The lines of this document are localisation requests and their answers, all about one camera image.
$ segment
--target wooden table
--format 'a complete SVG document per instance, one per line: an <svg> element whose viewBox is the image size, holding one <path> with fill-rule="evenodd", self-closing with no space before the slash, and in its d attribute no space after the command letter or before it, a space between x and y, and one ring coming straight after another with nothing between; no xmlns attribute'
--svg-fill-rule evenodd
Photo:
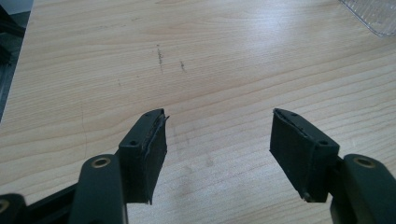
<svg viewBox="0 0 396 224"><path fill-rule="evenodd" d="M269 152L292 110L396 175L396 39L338 1L35 0L0 128L0 194L33 203L163 107L168 155L133 223L331 223Z"/></svg>

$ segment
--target transparent plastic container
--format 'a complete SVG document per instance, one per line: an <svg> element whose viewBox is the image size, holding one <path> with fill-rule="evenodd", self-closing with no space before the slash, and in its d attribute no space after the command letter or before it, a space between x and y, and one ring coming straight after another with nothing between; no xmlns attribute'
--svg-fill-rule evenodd
<svg viewBox="0 0 396 224"><path fill-rule="evenodd" d="M396 35L396 0L340 0L376 35Z"/></svg>

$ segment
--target scratch on table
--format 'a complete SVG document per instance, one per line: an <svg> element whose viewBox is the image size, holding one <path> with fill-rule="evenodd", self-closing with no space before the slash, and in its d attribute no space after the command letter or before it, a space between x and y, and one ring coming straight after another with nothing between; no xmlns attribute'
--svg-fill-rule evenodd
<svg viewBox="0 0 396 224"><path fill-rule="evenodd" d="M163 54L160 50L160 45L157 45L158 60L160 63L161 74L163 75Z"/></svg>
<svg viewBox="0 0 396 224"><path fill-rule="evenodd" d="M103 31L103 30L105 30L107 28L108 28L108 26L105 26L105 25L94 26L94 27L86 27L84 29L77 30L76 33L78 35L86 35L86 34L90 34L90 33L100 32L100 31Z"/></svg>
<svg viewBox="0 0 396 224"><path fill-rule="evenodd" d="M88 137L87 137L87 132L85 131L85 126L84 126L84 110L82 109L82 104L81 104L81 126L82 126L82 130L84 131L84 136L85 136L85 152L84 152L84 160L85 160L87 158Z"/></svg>
<svg viewBox="0 0 396 224"><path fill-rule="evenodd" d="M210 152L206 152L207 158L205 160L205 165L206 167L211 167L213 165L215 165L215 162L213 161L212 156L210 155Z"/></svg>
<svg viewBox="0 0 396 224"><path fill-rule="evenodd" d="M181 67L181 70L183 70L183 72L186 73L186 69L184 68L184 63L181 60L180 60L180 67Z"/></svg>
<svg viewBox="0 0 396 224"><path fill-rule="evenodd" d="M353 139L353 138L352 138L352 146L353 146L353 147L356 147L356 141L355 141L355 139Z"/></svg>
<svg viewBox="0 0 396 224"><path fill-rule="evenodd" d="M135 18L131 18L131 21L138 21L140 19L141 19L140 17L135 17Z"/></svg>

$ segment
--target dark floor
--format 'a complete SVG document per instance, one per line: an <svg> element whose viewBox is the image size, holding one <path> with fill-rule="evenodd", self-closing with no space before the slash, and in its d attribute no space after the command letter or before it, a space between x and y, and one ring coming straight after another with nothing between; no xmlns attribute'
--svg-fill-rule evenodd
<svg viewBox="0 0 396 224"><path fill-rule="evenodd" d="M26 27L30 12L11 15L11 18L20 26ZM22 38L9 34L0 34L0 45L11 53L9 64L0 64L0 122L8 98L9 88L14 77L17 61L20 56Z"/></svg>

